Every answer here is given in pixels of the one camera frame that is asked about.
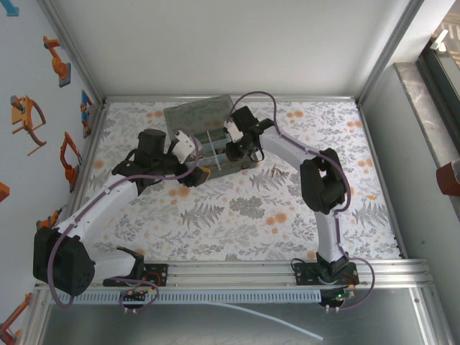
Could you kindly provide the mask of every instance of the white wire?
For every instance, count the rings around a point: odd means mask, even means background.
[[[323,341],[322,336],[319,336],[317,334],[311,333],[311,332],[309,332],[309,331],[307,331],[307,330],[305,330],[303,328],[294,326],[293,324],[288,323],[288,322],[286,322],[284,320],[281,320],[279,318],[275,318],[275,317],[267,315],[267,314],[262,314],[262,313],[259,313],[257,311],[251,310],[251,309],[246,309],[246,308],[243,308],[243,307],[239,307],[237,305],[226,304],[226,303],[205,302],[204,304],[215,305],[215,306],[218,306],[218,307],[236,309],[238,311],[244,311],[245,313],[253,314],[253,315],[256,315],[256,316],[260,316],[261,318],[266,318],[268,320],[281,323],[282,325],[290,327],[292,329],[295,329],[296,331],[299,331],[299,332],[301,332],[303,334],[306,334],[307,336],[312,336],[313,338],[318,339],[319,341]]]

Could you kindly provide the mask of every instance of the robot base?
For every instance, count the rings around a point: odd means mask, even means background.
[[[319,274],[319,264],[317,262],[311,263],[295,263],[295,281],[298,286],[305,285],[358,285],[359,277],[357,266],[353,262],[349,262],[342,270],[340,270],[334,277],[333,282],[325,282],[321,279]]]
[[[144,264],[144,278],[149,282],[153,282],[158,287],[166,286],[167,264]],[[107,287],[130,286],[125,282],[116,282],[111,279],[105,279],[102,284]]]

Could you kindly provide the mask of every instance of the floral tablecloth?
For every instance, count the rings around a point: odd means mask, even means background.
[[[143,129],[167,132],[163,109],[179,103],[112,103],[98,144],[86,200],[137,146]],[[259,119],[270,103],[246,103]],[[342,240],[352,256],[399,257],[369,146],[353,102],[278,104],[282,129],[310,146],[335,149],[351,184],[341,214]],[[146,189],[91,239],[92,250],[124,246],[148,260],[285,260],[314,258],[313,212],[300,194],[297,170],[270,153],[251,170],[198,188],[175,181]]]

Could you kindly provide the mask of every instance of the white robotic arm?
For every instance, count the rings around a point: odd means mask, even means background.
[[[192,187],[207,180],[208,172],[184,164],[193,151],[197,151],[195,162],[198,161],[198,143],[179,131],[177,140],[168,153],[164,153],[165,136],[164,132],[155,129],[141,132],[138,148],[112,170],[112,176],[94,197],[58,227],[43,227],[37,231],[33,266],[37,279],[50,283],[51,274],[50,285],[71,296],[80,295],[93,281],[111,277],[142,279],[142,255],[122,247],[101,255],[91,250],[88,241],[149,185],[161,180],[178,180]]]
[[[318,228],[317,272],[321,282],[336,282],[343,269],[349,265],[349,259],[340,247],[336,226],[338,215],[335,210],[345,201],[346,193],[341,174],[329,162],[333,161],[340,167],[336,152],[332,149],[319,151],[288,134],[280,133],[271,119],[257,120],[247,106],[235,111],[231,118],[233,122],[224,124],[231,137],[231,142],[226,146],[229,160],[238,160],[255,152],[260,152],[263,158],[263,152],[267,151],[300,173],[302,197],[314,211]]]

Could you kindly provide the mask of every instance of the orange object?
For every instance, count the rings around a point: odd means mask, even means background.
[[[41,126],[46,124],[45,115],[43,115],[42,109],[38,106],[37,102],[35,102],[33,99],[30,99],[28,96],[24,96],[21,98],[12,96],[11,106],[13,107],[11,109],[11,124],[17,124],[18,122],[21,122],[21,126],[19,128],[16,128],[12,132],[12,134],[16,134],[17,132],[21,130],[25,130],[30,135],[30,137],[35,142],[35,144],[38,145],[38,147],[36,147],[35,149],[33,149],[31,152],[27,154],[28,156],[30,156],[32,153],[37,151],[40,147],[46,145],[46,142],[42,142],[41,140],[39,140],[34,133],[36,129],[39,129]],[[38,115],[40,116],[40,119],[42,120],[42,123],[35,127],[34,127],[34,124],[32,123],[33,108],[37,110]]]
[[[70,192],[73,192],[75,188],[75,183],[78,177],[79,166],[72,167],[72,165],[68,164],[65,160],[65,149],[67,149],[67,145],[70,146],[72,151],[77,155],[78,164],[80,165],[82,162],[80,152],[78,151],[75,143],[73,142],[72,138],[70,137],[69,133],[64,132],[64,142],[63,145],[60,147],[60,162],[63,164],[65,170],[65,178],[69,181],[70,184]]]
[[[9,187],[0,182],[0,202],[9,196]]]
[[[55,50],[56,47],[60,47],[59,41],[49,40],[43,36],[43,45],[52,55],[52,69],[59,76],[59,86],[63,87],[70,84],[70,63],[63,63]]]
[[[17,331],[14,335],[11,335],[8,332],[8,328],[11,327],[18,316],[21,315],[25,308],[27,308],[31,299],[32,294],[27,294],[24,302],[22,302],[19,307],[17,307],[16,310],[7,318],[7,320],[0,325],[0,340],[2,340],[6,345],[15,345],[17,338],[20,336],[21,331]]]
[[[61,207],[60,209],[56,210],[52,216],[49,216],[47,219],[44,221],[38,221],[37,222],[37,231],[40,230],[41,228],[47,227],[47,228],[52,228],[54,225],[56,225],[59,221],[59,215],[63,211],[64,207]]]

